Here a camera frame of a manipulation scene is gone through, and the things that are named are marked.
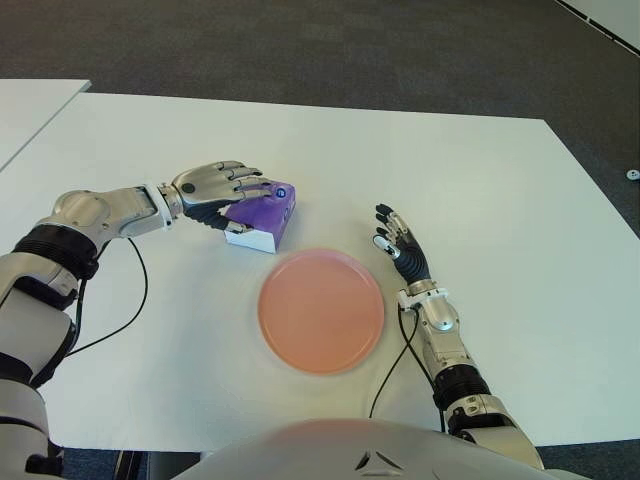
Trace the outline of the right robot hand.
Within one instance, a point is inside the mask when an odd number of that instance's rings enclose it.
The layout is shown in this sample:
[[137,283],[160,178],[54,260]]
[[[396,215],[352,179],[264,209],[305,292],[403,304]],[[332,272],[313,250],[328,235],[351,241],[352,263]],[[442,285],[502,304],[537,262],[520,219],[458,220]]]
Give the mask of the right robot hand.
[[391,258],[396,271],[408,285],[430,280],[426,256],[408,224],[386,204],[378,204],[375,211],[381,227],[376,228],[373,244]]

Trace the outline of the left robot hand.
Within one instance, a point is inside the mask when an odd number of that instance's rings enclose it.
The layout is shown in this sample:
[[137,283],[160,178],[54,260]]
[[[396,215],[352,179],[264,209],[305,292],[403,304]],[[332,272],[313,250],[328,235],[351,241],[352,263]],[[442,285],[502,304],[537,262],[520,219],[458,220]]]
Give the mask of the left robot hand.
[[223,210],[271,196],[270,185],[259,169],[223,161],[180,173],[161,188],[161,193],[174,217],[183,215],[212,229],[243,234],[253,227],[230,220]]

